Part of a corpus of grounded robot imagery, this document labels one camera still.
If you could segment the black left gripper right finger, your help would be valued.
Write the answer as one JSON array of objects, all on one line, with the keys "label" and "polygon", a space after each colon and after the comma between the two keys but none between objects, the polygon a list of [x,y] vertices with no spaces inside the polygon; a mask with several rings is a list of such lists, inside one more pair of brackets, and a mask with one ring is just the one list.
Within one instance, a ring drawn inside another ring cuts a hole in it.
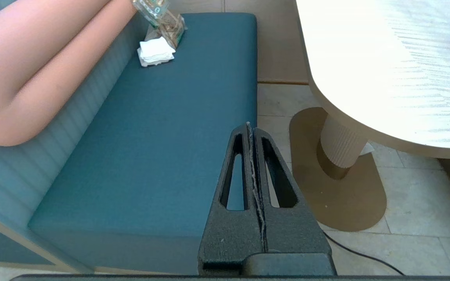
[{"label": "black left gripper right finger", "polygon": [[330,255],[332,249],[275,141],[259,128],[253,134],[261,234],[267,252]]}]

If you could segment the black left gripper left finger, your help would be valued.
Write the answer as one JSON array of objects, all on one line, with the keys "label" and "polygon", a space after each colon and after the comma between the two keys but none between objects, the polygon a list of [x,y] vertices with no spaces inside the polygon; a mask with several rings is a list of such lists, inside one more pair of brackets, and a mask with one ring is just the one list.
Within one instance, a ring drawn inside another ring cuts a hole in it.
[{"label": "black left gripper left finger", "polygon": [[[227,203],[235,158],[241,156],[243,210]],[[235,128],[227,145],[218,184],[198,251],[199,274],[241,274],[245,260],[265,251],[263,205],[250,123]]]}]

